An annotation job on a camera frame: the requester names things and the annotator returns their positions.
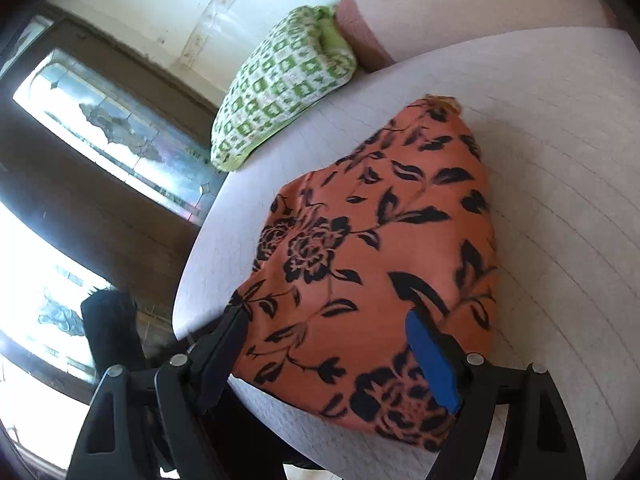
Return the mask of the orange black floral garment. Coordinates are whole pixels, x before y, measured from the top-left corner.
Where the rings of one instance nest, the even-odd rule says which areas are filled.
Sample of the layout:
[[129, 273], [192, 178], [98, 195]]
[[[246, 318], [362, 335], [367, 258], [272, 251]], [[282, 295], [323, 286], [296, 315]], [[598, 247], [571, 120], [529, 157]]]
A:
[[438, 451], [454, 419], [410, 350], [413, 308], [469, 352], [496, 315], [488, 179], [459, 103], [424, 96], [274, 198], [234, 377], [345, 428]]

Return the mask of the pink bolster cushion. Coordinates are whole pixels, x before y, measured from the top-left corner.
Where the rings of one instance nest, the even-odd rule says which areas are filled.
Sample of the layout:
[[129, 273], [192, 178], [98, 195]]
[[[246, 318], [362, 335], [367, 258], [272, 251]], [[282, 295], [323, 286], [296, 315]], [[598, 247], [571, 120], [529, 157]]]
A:
[[618, 25], [604, 0], [341, 0], [335, 21], [368, 72], [506, 32]]

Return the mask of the green white patterned pillow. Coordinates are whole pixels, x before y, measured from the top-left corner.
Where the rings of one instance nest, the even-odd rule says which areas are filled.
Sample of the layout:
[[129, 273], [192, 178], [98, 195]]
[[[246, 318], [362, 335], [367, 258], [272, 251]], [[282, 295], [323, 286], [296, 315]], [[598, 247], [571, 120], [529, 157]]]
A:
[[234, 76], [212, 127], [210, 162], [238, 170], [258, 148], [354, 76], [333, 6], [300, 6], [273, 26]]

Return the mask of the dark furry item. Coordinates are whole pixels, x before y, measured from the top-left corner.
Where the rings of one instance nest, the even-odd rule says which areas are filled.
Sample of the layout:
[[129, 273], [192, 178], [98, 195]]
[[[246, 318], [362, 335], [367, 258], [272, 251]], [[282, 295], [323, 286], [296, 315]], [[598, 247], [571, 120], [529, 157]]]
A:
[[96, 374], [113, 365], [144, 370], [145, 356], [137, 330], [137, 304], [129, 292], [100, 289], [81, 305], [82, 322]]

